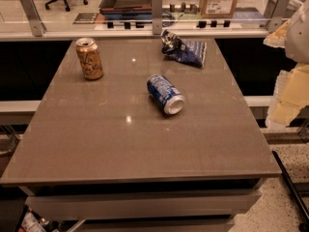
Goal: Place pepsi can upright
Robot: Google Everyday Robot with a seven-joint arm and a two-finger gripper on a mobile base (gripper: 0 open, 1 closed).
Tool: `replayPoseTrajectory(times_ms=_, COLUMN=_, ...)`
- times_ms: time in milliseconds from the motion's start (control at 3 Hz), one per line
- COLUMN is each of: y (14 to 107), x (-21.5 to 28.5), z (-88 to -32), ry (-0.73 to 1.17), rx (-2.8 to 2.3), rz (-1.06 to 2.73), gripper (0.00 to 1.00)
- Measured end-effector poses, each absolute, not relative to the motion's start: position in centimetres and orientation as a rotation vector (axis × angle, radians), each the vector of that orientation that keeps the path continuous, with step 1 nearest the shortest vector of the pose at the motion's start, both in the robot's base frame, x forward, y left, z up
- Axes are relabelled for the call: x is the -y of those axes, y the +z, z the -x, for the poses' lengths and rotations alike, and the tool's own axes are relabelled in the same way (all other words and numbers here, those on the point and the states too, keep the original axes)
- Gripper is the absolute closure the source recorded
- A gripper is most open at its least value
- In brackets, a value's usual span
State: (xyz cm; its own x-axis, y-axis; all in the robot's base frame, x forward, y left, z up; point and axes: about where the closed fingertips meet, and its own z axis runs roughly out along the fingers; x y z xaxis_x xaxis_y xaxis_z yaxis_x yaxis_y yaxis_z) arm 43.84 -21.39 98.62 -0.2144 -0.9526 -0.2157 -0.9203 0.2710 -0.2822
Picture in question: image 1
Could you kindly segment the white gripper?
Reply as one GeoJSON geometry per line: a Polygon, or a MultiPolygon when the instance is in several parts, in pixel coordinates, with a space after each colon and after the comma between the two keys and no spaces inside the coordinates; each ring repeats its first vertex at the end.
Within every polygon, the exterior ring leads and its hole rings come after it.
{"type": "Polygon", "coordinates": [[[286,56],[298,64],[281,71],[267,111],[266,126],[282,130],[309,104],[309,0],[278,29],[268,35],[264,45],[285,47],[286,56]]]}

